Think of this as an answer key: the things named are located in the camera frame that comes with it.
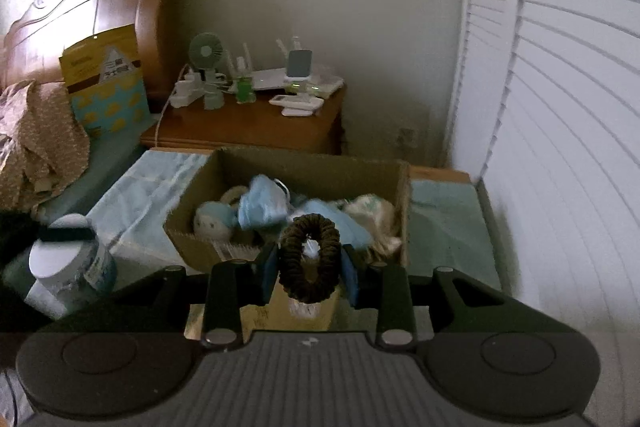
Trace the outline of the dark brown scrunchie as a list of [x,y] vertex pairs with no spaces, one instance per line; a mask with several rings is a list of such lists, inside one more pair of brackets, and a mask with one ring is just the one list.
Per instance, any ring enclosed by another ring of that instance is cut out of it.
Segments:
[[282,232],[278,250],[279,282],[300,303],[321,303],[340,283],[342,246],[334,223],[309,213]]

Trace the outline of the clear plastic bag blue item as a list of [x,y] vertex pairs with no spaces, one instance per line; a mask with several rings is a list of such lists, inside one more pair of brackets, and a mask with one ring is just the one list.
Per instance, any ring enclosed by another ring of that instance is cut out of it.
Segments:
[[350,245],[354,249],[366,249],[373,243],[371,233],[333,202],[308,199],[291,213],[290,220],[306,215],[319,215],[332,221],[340,233],[343,245]]

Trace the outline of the light blue face mask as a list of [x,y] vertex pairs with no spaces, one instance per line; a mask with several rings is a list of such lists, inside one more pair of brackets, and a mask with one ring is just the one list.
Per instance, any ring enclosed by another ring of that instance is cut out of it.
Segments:
[[290,202],[290,192],[280,180],[270,179],[264,174],[254,176],[248,191],[240,198],[240,228],[261,229],[284,221],[290,212]]

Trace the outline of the white scrunchie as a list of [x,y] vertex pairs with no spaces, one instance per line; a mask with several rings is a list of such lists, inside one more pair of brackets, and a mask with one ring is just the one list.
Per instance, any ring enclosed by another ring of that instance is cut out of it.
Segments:
[[221,204],[228,205],[232,209],[238,209],[242,196],[247,192],[247,186],[235,185],[234,187],[229,188],[229,190],[225,191],[224,194],[220,196],[219,202],[221,202]]

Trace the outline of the white blue plush toy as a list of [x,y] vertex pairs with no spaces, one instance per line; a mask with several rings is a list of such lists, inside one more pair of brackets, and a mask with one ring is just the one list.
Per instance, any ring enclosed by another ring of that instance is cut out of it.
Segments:
[[223,202],[203,202],[195,211],[194,234],[200,239],[229,242],[238,224],[236,211]]

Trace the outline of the white green cloth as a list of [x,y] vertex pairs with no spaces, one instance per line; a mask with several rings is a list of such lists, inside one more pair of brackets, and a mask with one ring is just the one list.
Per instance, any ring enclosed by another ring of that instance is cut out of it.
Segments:
[[346,202],[343,211],[369,232],[370,248],[378,257],[390,259],[398,253],[402,239],[391,202],[375,194],[364,194]]

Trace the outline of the cardboard box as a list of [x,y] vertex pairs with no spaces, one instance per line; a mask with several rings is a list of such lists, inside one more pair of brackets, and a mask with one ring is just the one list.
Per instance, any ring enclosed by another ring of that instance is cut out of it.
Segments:
[[186,265],[208,276],[201,340],[243,339],[241,311],[290,319],[292,303],[342,294],[375,309],[375,340],[416,335],[405,269],[408,167],[295,150],[223,147],[168,212],[164,230]]

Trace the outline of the wooden nightstand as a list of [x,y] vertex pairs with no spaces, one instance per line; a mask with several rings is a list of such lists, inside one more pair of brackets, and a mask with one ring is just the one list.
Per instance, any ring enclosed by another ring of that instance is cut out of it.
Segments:
[[168,108],[159,124],[140,136],[147,147],[177,150],[213,150],[227,145],[251,145],[279,150],[340,155],[344,129],[342,106],[346,90],[325,101],[309,117],[285,117],[271,105],[271,95],[260,92],[254,103],[239,104],[231,95],[224,106],[209,110],[201,100],[183,108]]

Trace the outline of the white round lid jar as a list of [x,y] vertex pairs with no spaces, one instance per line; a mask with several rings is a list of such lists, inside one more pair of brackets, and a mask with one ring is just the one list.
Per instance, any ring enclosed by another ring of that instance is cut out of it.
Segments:
[[110,293],[117,268],[89,219],[80,213],[58,218],[46,231],[29,251],[35,283],[25,303],[57,320]]

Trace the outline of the green small bottle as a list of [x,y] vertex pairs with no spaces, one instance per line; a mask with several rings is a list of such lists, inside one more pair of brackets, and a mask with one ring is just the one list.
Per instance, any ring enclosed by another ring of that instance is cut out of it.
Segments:
[[253,79],[250,76],[242,76],[236,80],[236,103],[248,104],[256,101],[256,95],[253,88]]

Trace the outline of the white remote control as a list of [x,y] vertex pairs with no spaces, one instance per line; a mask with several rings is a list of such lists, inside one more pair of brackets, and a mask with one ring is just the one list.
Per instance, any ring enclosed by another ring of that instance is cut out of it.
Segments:
[[269,103],[274,106],[315,112],[324,104],[324,100],[318,96],[306,94],[279,94],[270,98]]

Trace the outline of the white power strip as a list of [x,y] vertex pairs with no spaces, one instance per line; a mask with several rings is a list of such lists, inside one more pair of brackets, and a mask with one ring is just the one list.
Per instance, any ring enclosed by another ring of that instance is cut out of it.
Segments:
[[175,84],[174,92],[169,97],[172,108],[189,106],[204,95],[204,82],[199,72],[187,72]]

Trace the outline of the white router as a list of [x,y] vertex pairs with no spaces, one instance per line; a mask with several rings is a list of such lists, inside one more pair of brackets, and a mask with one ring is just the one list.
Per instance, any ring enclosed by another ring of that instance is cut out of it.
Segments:
[[317,98],[331,98],[345,87],[345,81],[330,66],[317,65],[311,49],[304,48],[294,36],[290,44],[276,40],[283,55],[284,66],[272,69],[254,69],[250,49],[243,44],[243,54],[232,56],[226,52],[231,92],[241,100],[258,91],[284,91],[291,94],[308,94]]

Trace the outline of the small grey screen device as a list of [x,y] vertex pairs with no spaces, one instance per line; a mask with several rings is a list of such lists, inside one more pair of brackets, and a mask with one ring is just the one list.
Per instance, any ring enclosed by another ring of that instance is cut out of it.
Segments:
[[288,52],[285,76],[288,79],[309,79],[312,73],[312,51],[310,49],[292,49]]

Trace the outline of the green desk fan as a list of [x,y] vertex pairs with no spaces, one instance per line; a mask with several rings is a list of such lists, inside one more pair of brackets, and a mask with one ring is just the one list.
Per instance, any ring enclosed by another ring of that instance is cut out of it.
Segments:
[[224,47],[217,35],[203,32],[190,42],[189,58],[191,65],[204,75],[204,108],[215,110],[224,106],[224,95],[220,91],[216,78],[216,68],[224,54]]

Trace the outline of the brown floral blanket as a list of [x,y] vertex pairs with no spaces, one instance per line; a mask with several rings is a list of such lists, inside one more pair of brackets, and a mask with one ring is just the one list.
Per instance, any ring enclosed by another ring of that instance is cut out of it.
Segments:
[[1,93],[1,208],[35,211],[89,166],[90,139],[63,83],[21,81]]

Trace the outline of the yellow blue snack bag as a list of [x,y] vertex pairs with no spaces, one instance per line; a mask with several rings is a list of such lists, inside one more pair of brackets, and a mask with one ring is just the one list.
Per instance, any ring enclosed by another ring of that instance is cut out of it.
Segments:
[[78,41],[58,58],[74,115],[90,138],[150,118],[134,26]]

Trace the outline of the white louvered closet door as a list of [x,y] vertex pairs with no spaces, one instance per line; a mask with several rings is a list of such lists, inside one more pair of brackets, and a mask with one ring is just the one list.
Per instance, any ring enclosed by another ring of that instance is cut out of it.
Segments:
[[462,0],[445,157],[504,291],[596,346],[600,426],[639,421],[639,0]]

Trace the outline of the wooden headboard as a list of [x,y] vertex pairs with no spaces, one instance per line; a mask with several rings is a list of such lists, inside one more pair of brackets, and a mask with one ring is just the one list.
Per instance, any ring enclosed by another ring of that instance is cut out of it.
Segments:
[[134,26],[148,100],[167,98],[180,61],[177,0],[34,0],[1,45],[1,87],[62,78],[64,49],[109,29]]

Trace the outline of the wall outlet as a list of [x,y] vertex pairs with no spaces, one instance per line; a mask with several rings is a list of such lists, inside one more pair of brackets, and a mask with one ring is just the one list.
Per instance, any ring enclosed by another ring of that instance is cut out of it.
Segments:
[[403,127],[398,129],[397,146],[405,150],[414,150],[418,147],[418,132],[416,129]]

